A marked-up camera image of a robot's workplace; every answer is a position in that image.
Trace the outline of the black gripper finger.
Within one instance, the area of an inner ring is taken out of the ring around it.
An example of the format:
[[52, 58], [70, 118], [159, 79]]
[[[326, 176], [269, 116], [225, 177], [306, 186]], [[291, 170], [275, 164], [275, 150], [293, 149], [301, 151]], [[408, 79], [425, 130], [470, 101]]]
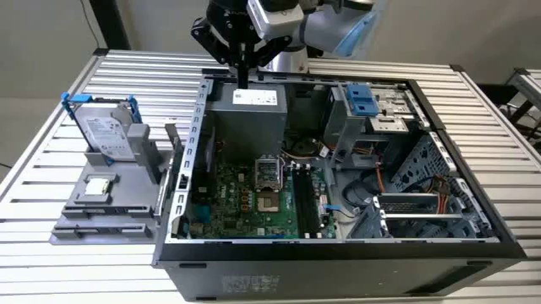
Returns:
[[207, 53], [214, 57], [219, 64], [227, 64], [237, 69], [238, 88], [243, 88], [243, 64], [241, 62], [241, 45], [227, 46], [213, 33], [213, 27], [206, 18], [198, 18], [191, 28], [191, 36], [202, 45]]
[[243, 51], [243, 89], [249, 86], [249, 73], [257, 67], [266, 66], [291, 43], [291, 36], [271, 39], [258, 50], [254, 44], [246, 44]]

